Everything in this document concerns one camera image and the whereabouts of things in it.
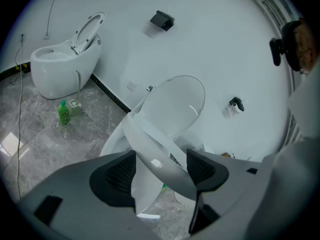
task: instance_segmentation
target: white wall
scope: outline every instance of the white wall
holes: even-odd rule
[[[274,32],[252,0],[55,0],[49,32],[43,40],[52,0],[34,0],[17,22],[2,51],[0,69],[14,66],[19,33],[26,33],[24,60],[33,50],[69,39],[88,16],[103,11],[99,29],[102,54],[94,74],[129,108],[177,75],[200,79],[206,103],[192,131],[217,153],[260,161],[275,152],[286,133],[289,81],[275,67],[269,50]],[[157,10],[172,15],[168,32],[147,35]],[[137,84],[134,91],[127,83]],[[225,118],[234,96],[245,112]]]

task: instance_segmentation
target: black baseboard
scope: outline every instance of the black baseboard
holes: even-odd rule
[[[30,62],[27,62],[27,63],[23,63],[22,65],[22,72],[25,74],[25,73],[28,73],[31,71],[30,69]],[[15,74],[18,74],[20,73],[20,65],[19,66],[14,66],[12,68],[9,68],[3,72],[0,73],[0,82],[8,77],[11,77]]]
[[[125,104],[122,103],[120,99],[118,99],[107,87],[104,86],[104,84],[92,74],[90,76],[92,81],[103,91],[115,104],[118,105],[124,112],[129,113],[131,112],[131,109],[128,108]]]
[[[28,73],[31,71],[30,62],[22,64],[22,72]],[[11,77],[17,73],[20,73],[20,66],[14,66],[0,73],[0,82],[8,77]],[[104,84],[96,78],[93,74],[90,76],[92,81],[107,95],[115,104],[118,105],[124,112],[129,113],[131,109],[128,108],[125,104],[122,103],[120,99],[118,99]]]

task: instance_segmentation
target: wall outlet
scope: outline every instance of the wall outlet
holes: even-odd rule
[[[126,85],[126,87],[127,87],[131,92],[133,92],[134,89],[137,87],[137,85],[136,85],[132,80],[130,80],[130,81],[128,82],[128,84]]]
[[[43,36],[43,40],[49,40],[50,39],[50,33],[44,33],[44,36]]]
[[[23,35],[22,41],[23,42],[26,41],[26,33],[20,33],[19,36],[18,36],[18,43],[21,43],[21,35]]]

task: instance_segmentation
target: small box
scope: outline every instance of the small box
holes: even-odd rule
[[[136,85],[134,82],[130,81],[130,82],[128,82],[128,84],[126,85],[126,87],[127,87],[131,92],[133,92],[134,89],[137,87],[137,85]]]
[[[82,112],[82,106],[75,99],[68,101],[68,107],[70,108],[71,116],[78,116]]]

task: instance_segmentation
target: floor tile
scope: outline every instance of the floor tile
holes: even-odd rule
[[[21,93],[21,78],[19,77],[15,84],[10,84],[10,77],[0,82],[0,111],[2,113],[11,113],[19,105]],[[22,77],[22,102],[30,102],[39,95],[35,85],[32,82],[31,73]]]
[[[160,215],[159,219],[141,218],[159,238],[180,240],[189,236],[188,230],[194,207],[179,203],[172,189],[168,187],[163,189],[154,203],[143,213]]]
[[[12,156],[10,154],[8,154],[6,151],[3,152],[0,150],[0,175],[2,175],[11,159]]]
[[[0,145],[4,145],[3,141],[9,137],[9,135],[14,136],[16,142],[13,140],[13,145],[15,148],[18,148],[18,109],[13,110],[12,112],[6,112],[0,116]],[[20,148],[23,147],[29,140],[31,140],[35,135],[44,129],[41,118],[36,110],[36,104],[33,99],[29,101],[23,101],[21,103],[21,112],[20,112]],[[11,156],[7,156],[3,152],[0,152],[0,169],[1,173],[3,169],[11,160]]]
[[[83,111],[100,127],[103,133],[111,134],[126,115],[91,79],[81,90],[79,96]]]
[[[90,159],[95,159],[100,156],[101,150],[103,149],[106,141],[108,140],[109,135],[106,135],[103,139],[101,139],[82,159],[82,161],[87,161]]]
[[[63,100],[68,104],[68,101],[75,99],[76,96],[77,94],[73,93],[58,99],[47,99],[39,94],[35,98],[35,104],[43,125],[46,127],[59,118],[58,107]]]
[[[15,155],[12,158],[11,162],[7,165],[4,173],[1,175],[3,183],[13,202],[19,201],[17,173],[18,173],[18,162],[17,162],[17,156]]]
[[[19,152],[21,196],[56,170],[80,162],[100,139],[101,130],[85,113],[77,119],[72,118],[67,125],[59,120],[52,122]],[[12,159],[4,171],[5,178],[9,178],[10,171],[14,172],[17,167],[18,160]]]

